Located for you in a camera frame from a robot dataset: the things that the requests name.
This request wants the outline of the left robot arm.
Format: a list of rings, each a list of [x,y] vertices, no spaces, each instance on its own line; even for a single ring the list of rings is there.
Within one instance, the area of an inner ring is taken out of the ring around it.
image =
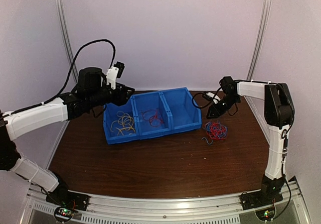
[[[110,67],[107,73],[97,67],[84,68],[79,71],[78,83],[71,92],[60,93],[34,107],[1,113],[1,170],[12,171],[39,185],[52,193],[61,206],[69,205],[72,194],[67,191],[66,183],[20,154],[14,141],[44,126],[78,118],[97,106],[126,104],[135,90],[117,82],[122,72],[123,67],[118,65]]]

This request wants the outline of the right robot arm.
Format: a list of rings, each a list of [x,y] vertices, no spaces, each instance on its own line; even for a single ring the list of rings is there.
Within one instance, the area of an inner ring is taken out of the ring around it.
[[[209,102],[208,119],[216,119],[235,104],[241,97],[252,97],[264,102],[264,118],[269,128],[269,154],[261,190],[257,193],[260,204],[269,204],[281,191],[285,183],[285,163],[288,152],[288,135],[294,123],[294,104],[286,83],[234,80],[223,77],[220,89],[224,95],[205,92],[202,97]]]

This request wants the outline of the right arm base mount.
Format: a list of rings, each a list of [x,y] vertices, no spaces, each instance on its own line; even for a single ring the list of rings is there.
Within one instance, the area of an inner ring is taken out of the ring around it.
[[[243,192],[239,198],[243,210],[255,210],[256,217],[265,222],[272,221],[276,217],[275,204],[283,200],[280,193],[276,197],[265,198],[261,191]]]

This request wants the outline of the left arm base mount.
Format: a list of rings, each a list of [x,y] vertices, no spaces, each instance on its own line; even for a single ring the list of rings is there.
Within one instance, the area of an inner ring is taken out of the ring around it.
[[[68,192],[65,201],[59,200],[52,194],[47,194],[46,202],[55,204],[53,216],[56,221],[66,223],[72,220],[80,220],[82,212],[87,210],[89,196],[76,192]]]

